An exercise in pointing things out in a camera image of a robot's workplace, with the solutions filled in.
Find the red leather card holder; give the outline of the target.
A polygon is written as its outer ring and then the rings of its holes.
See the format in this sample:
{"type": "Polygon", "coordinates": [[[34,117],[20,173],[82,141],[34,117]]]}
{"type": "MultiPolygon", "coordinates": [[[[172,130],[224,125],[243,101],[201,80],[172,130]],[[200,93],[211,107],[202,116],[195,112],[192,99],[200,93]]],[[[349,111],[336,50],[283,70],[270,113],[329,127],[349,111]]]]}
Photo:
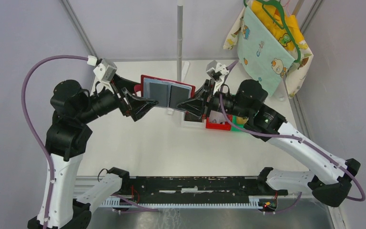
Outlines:
{"type": "Polygon", "coordinates": [[[178,104],[185,102],[195,94],[195,86],[169,79],[141,75],[141,92],[143,98],[158,101],[157,107],[183,111],[178,104]]]}

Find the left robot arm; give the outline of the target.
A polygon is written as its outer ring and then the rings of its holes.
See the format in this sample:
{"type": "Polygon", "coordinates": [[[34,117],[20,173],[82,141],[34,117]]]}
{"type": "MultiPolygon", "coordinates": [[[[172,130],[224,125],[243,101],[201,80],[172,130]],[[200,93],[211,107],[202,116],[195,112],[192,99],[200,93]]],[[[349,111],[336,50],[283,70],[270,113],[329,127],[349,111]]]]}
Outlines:
{"type": "Polygon", "coordinates": [[[88,124],[116,109],[138,121],[158,104],[156,100],[136,96],[135,85],[116,75],[109,88],[93,94],[75,80],[63,81],[54,88],[53,119],[43,145],[48,157],[44,199],[39,214],[28,221],[28,228],[85,229],[108,197],[130,190],[129,172],[112,167],[96,185],[74,196],[79,166],[92,135],[88,124]]]}

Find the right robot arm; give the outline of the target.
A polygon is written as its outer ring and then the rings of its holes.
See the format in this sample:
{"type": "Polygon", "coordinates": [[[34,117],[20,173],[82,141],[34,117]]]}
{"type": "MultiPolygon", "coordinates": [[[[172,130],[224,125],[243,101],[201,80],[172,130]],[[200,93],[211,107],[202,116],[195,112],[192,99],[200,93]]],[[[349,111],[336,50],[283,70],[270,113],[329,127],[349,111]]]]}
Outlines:
{"type": "Polygon", "coordinates": [[[282,114],[267,106],[266,98],[267,92],[255,80],[242,81],[235,94],[218,91],[213,80],[206,80],[194,97],[179,103],[178,108],[199,118],[208,117],[212,111],[245,118],[241,131],[282,149],[307,168],[304,172],[294,172],[265,167],[257,177],[259,193],[310,193],[327,206],[340,206],[350,198],[353,185],[361,188],[356,180],[360,163],[319,147],[282,114]]]}

